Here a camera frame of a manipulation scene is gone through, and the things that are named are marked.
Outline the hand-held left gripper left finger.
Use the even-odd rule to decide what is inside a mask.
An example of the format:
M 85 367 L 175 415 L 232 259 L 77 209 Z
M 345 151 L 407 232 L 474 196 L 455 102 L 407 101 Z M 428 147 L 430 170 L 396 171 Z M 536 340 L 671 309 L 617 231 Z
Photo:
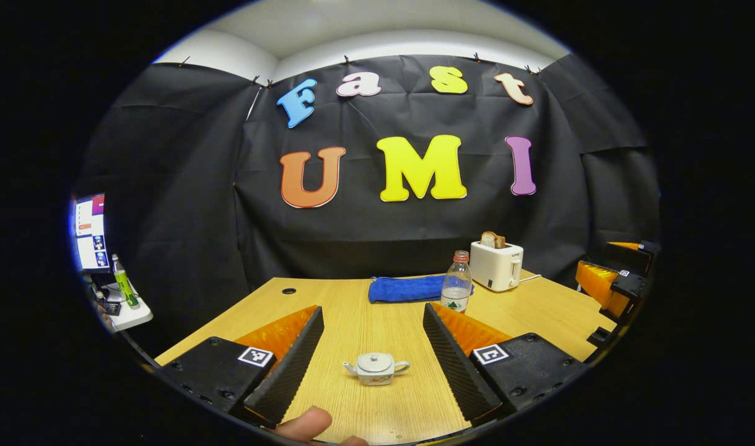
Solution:
M 274 428 L 294 400 L 324 328 L 323 310 L 312 305 L 238 341 L 207 337 L 161 372 L 219 411 Z

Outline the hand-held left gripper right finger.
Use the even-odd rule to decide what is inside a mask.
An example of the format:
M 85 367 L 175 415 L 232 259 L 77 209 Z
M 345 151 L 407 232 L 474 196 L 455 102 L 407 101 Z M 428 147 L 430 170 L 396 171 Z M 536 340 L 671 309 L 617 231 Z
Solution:
M 426 303 L 422 324 L 460 412 L 473 424 L 538 404 L 588 369 L 536 333 L 510 337 L 439 303 Z

